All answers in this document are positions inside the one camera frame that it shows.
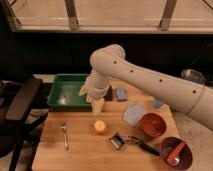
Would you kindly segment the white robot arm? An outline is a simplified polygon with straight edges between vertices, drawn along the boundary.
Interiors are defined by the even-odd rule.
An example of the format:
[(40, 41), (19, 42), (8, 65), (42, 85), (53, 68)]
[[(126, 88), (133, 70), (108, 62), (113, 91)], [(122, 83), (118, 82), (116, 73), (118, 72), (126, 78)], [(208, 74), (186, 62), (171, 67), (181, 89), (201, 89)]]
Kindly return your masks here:
[(103, 98), (109, 79), (125, 81), (213, 131), (213, 89), (205, 85), (136, 66), (125, 60), (122, 46), (112, 44), (90, 56), (92, 71), (80, 89), (92, 102)]

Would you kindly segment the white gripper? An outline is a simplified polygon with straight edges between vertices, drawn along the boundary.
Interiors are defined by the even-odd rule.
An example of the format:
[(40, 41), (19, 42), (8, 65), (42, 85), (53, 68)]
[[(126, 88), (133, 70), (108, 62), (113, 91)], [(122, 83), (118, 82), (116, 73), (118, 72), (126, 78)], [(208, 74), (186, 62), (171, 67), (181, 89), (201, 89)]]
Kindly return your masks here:
[(107, 87), (97, 88), (95, 85), (91, 83), (90, 80), (86, 80), (79, 91), (79, 96), (83, 95), (89, 96), (93, 100), (91, 103), (92, 111), (94, 114), (98, 114), (103, 109), (105, 103), (103, 97), (106, 95), (107, 91), (108, 91)]

